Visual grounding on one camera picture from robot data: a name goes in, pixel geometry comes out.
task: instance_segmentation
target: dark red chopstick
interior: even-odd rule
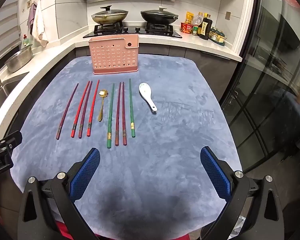
[[[68,104],[67,104],[67,106],[66,106],[65,112],[63,113],[63,116],[62,116],[62,119],[61,119],[61,122],[60,122],[60,125],[59,125],[59,129],[58,129],[58,132],[57,132],[57,136],[56,136],[56,139],[57,139],[57,140],[60,138],[61,129],[62,129],[63,123],[64,123],[64,121],[65,121],[66,114],[67,114],[67,112],[68,112],[68,108],[69,108],[69,106],[70,106],[70,103],[71,103],[71,101],[72,101],[72,98],[73,98],[74,93],[75,93],[75,91],[77,90],[77,87],[78,87],[78,86],[79,86],[79,83],[75,86],[75,88],[74,88],[74,90],[73,90],[73,92],[72,92],[72,95],[71,95],[71,97],[70,97],[70,99],[69,99],[69,102],[68,102]]]
[[[83,106],[83,112],[82,112],[81,123],[80,123],[80,128],[79,128],[79,138],[80,139],[82,138],[82,130],[83,130],[84,117],[85,117],[86,111],[87,111],[87,105],[88,105],[88,100],[89,100],[91,86],[92,86],[92,81],[90,83],[89,90],[88,90],[87,97],[86,97],[86,101],[85,101],[84,106]]]
[[[98,79],[98,83],[97,83],[97,86],[96,86],[96,90],[94,92],[93,101],[92,101],[92,105],[91,105],[90,117],[89,117],[89,123],[88,123],[88,130],[87,130],[87,136],[88,137],[90,137],[90,135],[91,135],[91,126],[92,126],[94,103],[96,101],[96,96],[97,96],[97,93],[98,93],[99,82],[100,82],[100,79]]]
[[[127,145],[126,113],[124,108],[124,82],[122,83],[122,141],[123,141],[123,145]]]
[[[71,137],[72,137],[72,138],[74,138],[75,129],[77,128],[77,123],[78,123],[78,119],[79,119],[79,115],[80,115],[80,111],[81,111],[83,99],[84,99],[84,96],[86,95],[86,92],[87,92],[89,83],[90,83],[90,81],[88,81],[88,84],[87,84],[86,88],[84,89],[84,92],[83,92],[83,95],[82,95],[80,104],[79,104],[79,106],[78,106],[78,111],[77,111],[77,114],[76,114],[76,116],[75,116],[74,123],[73,123],[73,127],[72,127],[72,131],[71,131]]]
[[[119,112],[120,112],[120,90],[121,90],[121,82],[119,84],[118,90],[118,104],[117,104],[117,119],[115,123],[115,145],[119,145]]]

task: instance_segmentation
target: red can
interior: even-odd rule
[[[192,33],[192,28],[193,28],[193,25],[192,25],[192,24],[189,24],[189,23],[181,23],[180,31],[183,32],[183,33],[191,34],[191,33]]]

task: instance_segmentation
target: sink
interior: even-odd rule
[[[2,82],[3,87],[0,88],[0,107],[3,105],[4,101],[7,99],[8,95],[12,90],[19,84],[19,82],[28,74],[24,73]]]

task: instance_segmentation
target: towel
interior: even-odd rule
[[[32,35],[32,29],[33,29],[33,22],[34,22],[34,16],[35,16],[35,11],[37,9],[37,4],[32,3],[30,11],[29,11],[29,16],[28,16],[28,28],[30,28],[30,35]]]
[[[44,30],[44,23],[41,11],[41,0],[38,0],[37,2],[37,9],[35,11],[33,21],[32,36],[41,44],[42,47],[45,48],[47,46],[47,43],[49,41]]]

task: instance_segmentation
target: green chopstick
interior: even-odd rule
[[[112,105],[113,105],[113,94],[114,94],[114,83],[112,85],[111,101],[110,101],[110,110],[109,110],[109,121],[108,121],[108,140],[107,147],[111,148],[111,126],[112,126]]]
[[[129,78],[129,88],[130,88],[130,119],[131,119],[131,135],[132,137],[136,136],[134,130],[134,119],[133,119],[133,106],[132,106],[132,90],[131,90],[131,78]]]

